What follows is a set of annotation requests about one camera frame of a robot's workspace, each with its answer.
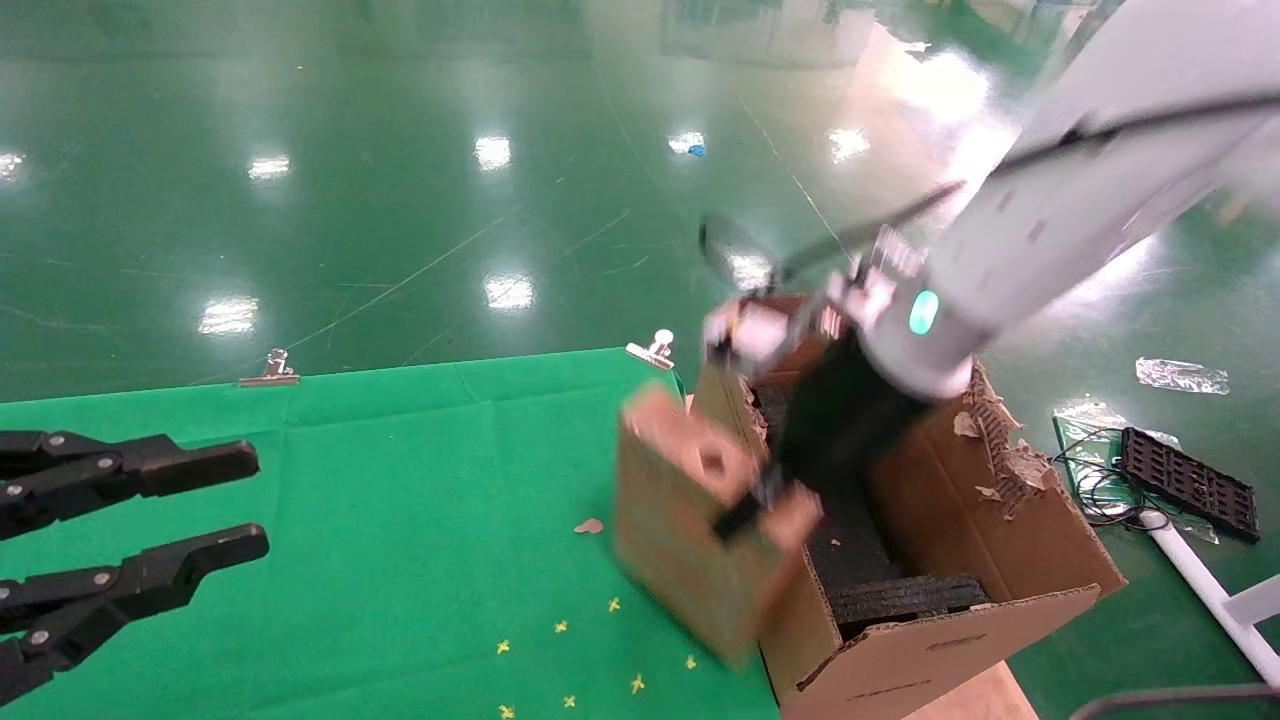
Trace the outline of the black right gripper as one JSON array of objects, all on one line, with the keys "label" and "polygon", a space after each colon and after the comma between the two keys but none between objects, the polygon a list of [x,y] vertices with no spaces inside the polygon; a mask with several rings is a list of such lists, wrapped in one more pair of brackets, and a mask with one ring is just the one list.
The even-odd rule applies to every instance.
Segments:
[{"label": "black right gripper", "polygon": [[728,543],[768,512],[782,509],[797,483],[822,498],[852,492],[876,464],[933,407],[897,387],[876,364],[861,331],[835,340],[795,382],[774,442],[774,465],[712,524]]}]

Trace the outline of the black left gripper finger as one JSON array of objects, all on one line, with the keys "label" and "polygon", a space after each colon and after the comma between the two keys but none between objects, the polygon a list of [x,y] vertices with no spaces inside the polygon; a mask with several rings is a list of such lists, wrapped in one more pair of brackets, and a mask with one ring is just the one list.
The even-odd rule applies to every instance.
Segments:
[{"label": "black left gripper finger", "polygon": [[211,573],[262,559],[265,529],[244,524],[148,548],[115,566],[1,583],[1,702],[78,667],[132,623],[187,606]]},{"label": "black left gripper finger", "polygon": [[1,433],[1,538],[22,537],[134,497],[165,497],[253,477],[247,441],[182,448],[169,436],[102,442],[70,432]]}]

